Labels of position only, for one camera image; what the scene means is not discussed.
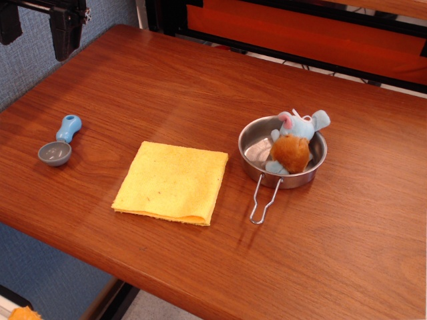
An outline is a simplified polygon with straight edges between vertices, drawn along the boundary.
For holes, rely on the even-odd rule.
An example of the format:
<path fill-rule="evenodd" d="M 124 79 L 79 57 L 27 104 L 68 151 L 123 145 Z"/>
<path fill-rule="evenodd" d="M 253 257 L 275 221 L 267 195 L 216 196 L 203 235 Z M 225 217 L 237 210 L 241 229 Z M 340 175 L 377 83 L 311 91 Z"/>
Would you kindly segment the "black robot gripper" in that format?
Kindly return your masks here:
<path fill-rule="evenodd" d="M 18 7 L 49 13 L 55 58 L 64 61 L 79 48 L 82 25 L 91 20 L 91 9 L 80 0 L 1 1 L 1 44 L 9 45 L 22 35 Z"/>

